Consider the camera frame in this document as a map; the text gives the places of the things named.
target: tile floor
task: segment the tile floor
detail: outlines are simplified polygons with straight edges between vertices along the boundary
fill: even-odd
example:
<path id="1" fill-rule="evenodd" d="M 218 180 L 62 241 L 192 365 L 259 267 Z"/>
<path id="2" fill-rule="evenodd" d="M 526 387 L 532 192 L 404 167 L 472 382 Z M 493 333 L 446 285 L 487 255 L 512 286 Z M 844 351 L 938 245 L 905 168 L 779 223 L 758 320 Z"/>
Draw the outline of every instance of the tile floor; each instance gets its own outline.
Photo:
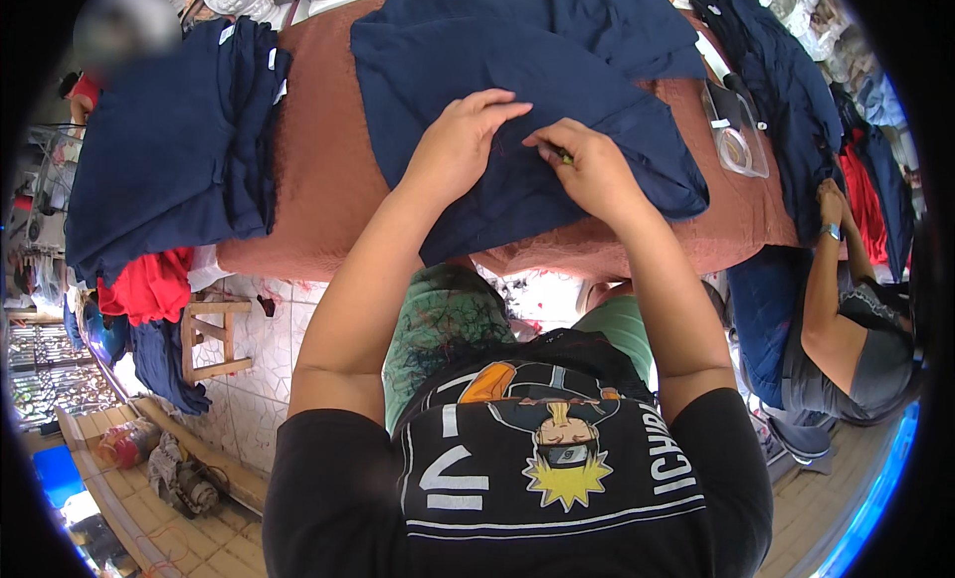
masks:
<path id="1" fill-rule="evenodd" d="M 575 310 L 579 278 L 543 270 L 503 278 L 483 269 L 478 272 L 494 284 L 514 316 L 541 332 L 569 327 L 579 318 Z M 723 287 L 719 277 L 705 279 Z M 250 313 L 236 316 L 235 337 L 236 357 L 251 357 L 252 367 L 202 381 L 212 407 L 201 417 L 181 416 L 182 423 L 263 477 L 272 469 L 276 430 L 287 415 L 292 369 L 304 331 L 327 285 L 233 275 L 214 286 L 253 301 Z M 256 301 L 257 295 L 273 300 L 271 317 Z M 221 315 L 209 315 L 206 320 L 221 325 Z M 221 362 L 221 342 L 210 339 L 197 345 L 193 358 L 197 366 Z"/>

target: metal gate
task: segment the metal gate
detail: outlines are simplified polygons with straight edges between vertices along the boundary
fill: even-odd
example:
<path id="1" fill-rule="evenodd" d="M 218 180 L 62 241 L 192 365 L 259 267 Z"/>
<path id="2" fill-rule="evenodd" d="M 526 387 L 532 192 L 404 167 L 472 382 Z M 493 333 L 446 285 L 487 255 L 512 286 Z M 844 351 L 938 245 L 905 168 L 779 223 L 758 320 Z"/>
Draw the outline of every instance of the metal gate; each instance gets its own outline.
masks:
<path id="1" fill-rule="evenodd" d="M 10 327 L 6 364 L 24 429 L 55 420 L 54 406 L 76 415 L 120 404 L 90 351 L 75 349 L 62 325 Z"/>

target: wooden stool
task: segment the wooden stool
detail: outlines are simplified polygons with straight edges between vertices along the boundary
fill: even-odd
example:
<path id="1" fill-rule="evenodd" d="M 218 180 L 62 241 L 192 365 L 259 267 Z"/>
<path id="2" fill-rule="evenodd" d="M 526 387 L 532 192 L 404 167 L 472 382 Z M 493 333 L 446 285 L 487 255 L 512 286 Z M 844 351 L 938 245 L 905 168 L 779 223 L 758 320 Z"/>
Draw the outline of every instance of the wooden stool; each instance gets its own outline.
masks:
<path id="1" fill-rule="evenodd" d="M 228 375 L 252 366 L 252 359 L 245 357 L 235 360 L 235 346 L 232 343 L 235 325 L 232 315 L 236 312 L 249 312 L 252 303 L 241 302 L 190 302 L 183 309 L 183 324 L 180 337 L 183 339 L 183 381 L 195 383 L 219 375 Z M 213 325 L 194 318 L 197 314 L 222 315 L 222 325 Z M 206 337 L 214 337 L 222 343 L 224 362 L 210 364 L 198 369 L 192 368 L 192 347 L 202 344 Z"/>

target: wristwatch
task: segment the wristwatch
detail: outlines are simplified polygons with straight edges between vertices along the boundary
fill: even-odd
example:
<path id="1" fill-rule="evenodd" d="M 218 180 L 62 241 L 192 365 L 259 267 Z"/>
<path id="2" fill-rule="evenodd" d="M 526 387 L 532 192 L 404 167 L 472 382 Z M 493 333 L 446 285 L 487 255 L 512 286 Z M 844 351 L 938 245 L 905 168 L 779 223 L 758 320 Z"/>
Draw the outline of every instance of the wristwatch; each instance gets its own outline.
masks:
<path id="1" fill-rule="evenodd" d="M 831 237 L 836 239 L 836 242 L 842 241 L 842 235 L 839 232 L 839 226 L 835 224 L 823 224 L 819 229 L 819 236 L 822 234 L 829 234 Z"/>

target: hand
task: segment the hand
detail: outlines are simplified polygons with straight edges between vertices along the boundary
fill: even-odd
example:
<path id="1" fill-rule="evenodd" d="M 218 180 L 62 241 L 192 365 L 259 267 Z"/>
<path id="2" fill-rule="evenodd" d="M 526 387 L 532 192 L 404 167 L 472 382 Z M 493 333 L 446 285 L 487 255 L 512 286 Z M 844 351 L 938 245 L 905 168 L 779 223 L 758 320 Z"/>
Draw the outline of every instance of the hand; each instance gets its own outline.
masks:
<path id="1" fill-rule="evenodd" d="M 576 119 L 562 118 L 535 131 L 523 143 L 536 145 L 567 195 L 608 226 L 632 215 L 633 199 L 646 199 L 617 144 Z M 566 164 L 547 143 L 565 149 L 574 158 L 573 164 Z"/>
<path id="2" fill-rule="evenodd" d="M 419 190 L 442 210 L 464 196 L 487 169 L 494 133 L 531 111 L 531 103 L 514 103 L 514 96 L 488 89 L 452 101 L 421 137 L 398 186 Z"/>
<path id="3" fill-rule="evenodd" d="M 839 190 L 836 181 L 832 178 L 825 179 L 819 185 L 816 190 L 816 200 L 819 202 L 819 216 L 822 218 L 823 225 L 842 225 L 842 202 L 844 199 L 842 190 Z"/>

